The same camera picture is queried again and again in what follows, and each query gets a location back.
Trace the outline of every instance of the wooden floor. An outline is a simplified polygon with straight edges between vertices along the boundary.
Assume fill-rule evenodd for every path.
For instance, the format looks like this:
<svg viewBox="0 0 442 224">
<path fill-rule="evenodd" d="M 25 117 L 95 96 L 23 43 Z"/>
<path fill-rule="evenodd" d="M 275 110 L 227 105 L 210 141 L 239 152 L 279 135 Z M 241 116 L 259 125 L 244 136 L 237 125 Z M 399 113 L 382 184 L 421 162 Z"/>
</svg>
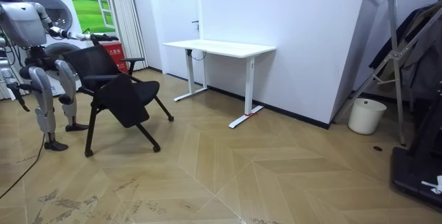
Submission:
<svg viewBox="0 0 442 224">
<path fill-rule="evenodd" d="M 161 152 L 104 111 L 95 155 L 85 158 L 86 131 L 64 132 L 55 99 L 57 139 L 70 148 L 43 151 L 0 200 L 0 223 L 442 223 L 441 214 L 389 186 L 394 114 L 372 136 L 345 124 L 326 131 L 267 109 L 230 129 L 243 111 L 240 100 L 206 91 L 174 102 L 186 82 L 149 70 L 135 75 L 161 83 L 159 97 L 175 116 L 168 122 L 155 102 L 147 107 L 151 119 L 143 125 Z M 90 98 L 77 97 L 86 124 Z M 32 96 L 26 102 L 36 105 Z M 42 138 L 35 120 L 18 103 L 0 102 L 0 192 L 35 159 Z"/>
</svg>

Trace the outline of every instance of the sign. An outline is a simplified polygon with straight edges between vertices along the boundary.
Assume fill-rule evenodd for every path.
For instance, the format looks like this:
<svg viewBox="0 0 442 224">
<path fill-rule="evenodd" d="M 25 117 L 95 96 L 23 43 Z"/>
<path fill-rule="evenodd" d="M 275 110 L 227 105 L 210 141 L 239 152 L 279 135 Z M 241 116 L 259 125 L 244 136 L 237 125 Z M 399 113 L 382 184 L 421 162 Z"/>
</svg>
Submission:
<svg viewBox="0 0 442 224">
<path fill-rule="evenodd" d="M 103 44 L 104 48 L 108 51 L 115 64 L 117 64 L 118 70 L 125 73 L 128 72 L 126 62 L 121 62 L 124 59 L 123 47 L 119 42 Z"/>
</svg>

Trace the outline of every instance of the white wall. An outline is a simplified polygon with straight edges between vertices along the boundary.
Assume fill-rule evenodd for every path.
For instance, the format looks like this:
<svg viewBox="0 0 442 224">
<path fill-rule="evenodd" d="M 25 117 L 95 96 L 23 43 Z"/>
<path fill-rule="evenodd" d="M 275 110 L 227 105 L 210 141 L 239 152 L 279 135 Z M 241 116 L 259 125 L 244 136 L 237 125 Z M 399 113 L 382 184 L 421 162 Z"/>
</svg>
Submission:
<svg viewBox="0 0 442 224">
<path fill-rule="evenodd" d="M 151 0 L 134 0 L 140 29 L 146 49 L 148 66 L 162 69 L 160 47 L 152 11 Z"/>
<path fill-rule="evenodd" d="M 151 0 L 153 15 L 157 28 L 157 38 L 160 44 L 160 54 L 163 63 L 163 73 L 170 73 L 187 78 L 185 53 L 182 48 L 171 48 L 162 45 L 170 41 L 199 39 L 198 25 L 192 21 L 198 20 L 198 0 Z M 200 58 L 200 53 L 193 56 Z M 202 82 L 202 62 L 193 61 L 195 81 Z"/>
<path fill-rule="evenodd" d="M 253 98 L 328 123 L 362 0 L 201 0 L 205 39 L 277 46 Z M 208 83 L 244 95 L 245 61 L 207 55 Z"/>
<path fill-rule="evenodd" d="M 398 20 L 399 23 L 405 20 L 405 18 L 417 8 L 426 6 L 431 3 L 435 3 L 438 0 L 397 0 L 398 2 Z M 390 38 L 390 22 L 388 19 L 388 3 L 387 0 L 381 0 L 376 13 L 374 24 L 369 36 L 367 48 L 363 55 L 363 60 L 358 71 L 354 89 L 356 90 L 373 72 L 368 65 L 372 62 L 378 51 L 382 48 L 385 42 Z M 366 90 L 368 93 L 375 93 L 384 96 L 395 97 L 394 91 L 392 93 L 382 93 L 376 90 L 376 83 Z"/>
<path fill-rule="evenodd" d="M 345 62 L 343 76 L 340 81 L 336 101 L 331 116 L 333 117 L 353 89 L 358 75 L 358 68 L 367 46 L 370 31 L 381 0 L 363 0 L 359 10 L 358 21 L 354 29 L 353 40 Z"/>
</svg>

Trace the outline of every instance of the black treadmill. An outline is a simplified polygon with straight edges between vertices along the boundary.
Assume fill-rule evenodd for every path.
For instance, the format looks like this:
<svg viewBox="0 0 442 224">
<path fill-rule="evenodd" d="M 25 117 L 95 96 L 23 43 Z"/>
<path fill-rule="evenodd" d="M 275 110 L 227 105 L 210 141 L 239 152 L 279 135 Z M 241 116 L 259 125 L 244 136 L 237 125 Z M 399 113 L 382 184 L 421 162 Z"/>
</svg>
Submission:
<svg viewBox="0 0 442 224">
<path fill-rule="evenodd" d="M 392 182 L 402 192 L 442 209 L 442 194 L 435 194 L 422 181 L 437 185 L 442 176 L 442 81 L 410 149 L 395 147 L 392 154 Z"/>
</svg>

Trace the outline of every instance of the white desk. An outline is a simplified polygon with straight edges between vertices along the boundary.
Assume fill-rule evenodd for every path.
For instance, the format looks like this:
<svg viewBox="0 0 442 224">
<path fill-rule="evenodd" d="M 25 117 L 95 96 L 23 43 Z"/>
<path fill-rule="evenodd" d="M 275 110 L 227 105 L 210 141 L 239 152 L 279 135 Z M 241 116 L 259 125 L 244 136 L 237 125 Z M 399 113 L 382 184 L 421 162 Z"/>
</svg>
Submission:
<svg viewBox="0 0 442 224">
<path fill-rule="evenodd" d="M 193 80 L 193 65 L 192 65 L 192 56 L 187 55 L 187 50 L 201 50 L 207 53 L 215 54 L 215 55 L 224 55 L 229 57 L 235 57 L 240 59 L 247 59 L 247 67 L 246 67 L 246 93 L 245 93 L 245 107 L 244 107 L 244 115 L 239 117 L 237 120 L 230 123 L 230 128 L 235 128 L 241 122 L 245 121 L 247 118 L 251 117 L 254 113 L 261 110 L 263 106 L 257 106 L 254 109 L 251 108 L 252 104 L 252 96 L 253 96 L 253 72 L 255 70 L 255 57 L 272 50 L 275 50 L 276 47 L 273 46 L 263 46 L 263 45 L 254 45 L 254 44 L 238 44 L 231 43 L 226 41 L 209 41 L 209 40 L 189 40 L 189 41 L 176 41 L 171 43 L 165 43 L 164 45 L 184 48 L 186 54 L 186 64 L 187 64 L 187 73 L 189 75 L 189 93 L 179 96 L 174 100 L 177 102 L 181 99 L 184 99 L 188 96 L 194 95 L 196 93 L 207 90 L 206 83 L 206 66 L 203 62 L 204 66 L 204 81 L 203 87 L 201 89 L 195 90 L 195 82 Z"/>
</svg>

